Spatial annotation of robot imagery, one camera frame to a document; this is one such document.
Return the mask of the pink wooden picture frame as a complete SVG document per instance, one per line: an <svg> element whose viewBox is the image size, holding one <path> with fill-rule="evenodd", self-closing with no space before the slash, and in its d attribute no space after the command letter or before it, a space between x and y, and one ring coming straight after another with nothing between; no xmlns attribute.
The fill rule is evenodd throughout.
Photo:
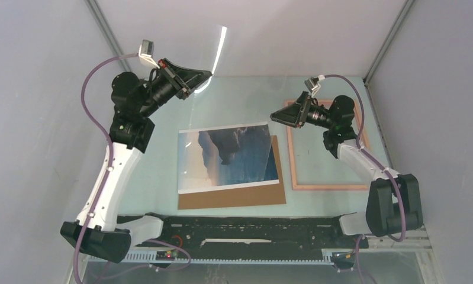
<svg viewBox="0 0 473 284"><path fill-rule="evenodd" d="M294 191L368 191L365 182L323 144L320 127L286 128L291 185Z"/></svg>

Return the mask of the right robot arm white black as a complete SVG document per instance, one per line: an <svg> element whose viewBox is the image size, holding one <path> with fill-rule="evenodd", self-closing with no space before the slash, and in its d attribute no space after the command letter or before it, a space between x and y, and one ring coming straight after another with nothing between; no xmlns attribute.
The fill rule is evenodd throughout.
<svg viewBox="0 0 473 284"><path fill-rule="evenodd" d="M271 113L273 122L292 128L311 124L325 128L323 143L334 158L347 164L369 188L365 212L342 215L329 232L336 247L345 247L354 235L405 237L423 226L420 188L412 174L402 175L383 165L365 147L352 127L355 102L340 95L326 108L308 92L288 106Z"/></svg>

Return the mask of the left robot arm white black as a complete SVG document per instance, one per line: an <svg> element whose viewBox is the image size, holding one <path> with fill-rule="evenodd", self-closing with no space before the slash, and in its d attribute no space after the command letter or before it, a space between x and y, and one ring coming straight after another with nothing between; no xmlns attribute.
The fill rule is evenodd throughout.
<svg viewBox="0 0 473 284"><path fill-rule="evenodd" d="M107 147L100 173L81 212L60 229L76 253L119 263L133 246L149 239L161 247L171 242L172 230L154 215L118 223L118 205L152 136L155 125L150 116L174 97L185 100L212 75L164 58L148 79L123 72L112 80L114 116L110 129L103 131Z"/></svg>

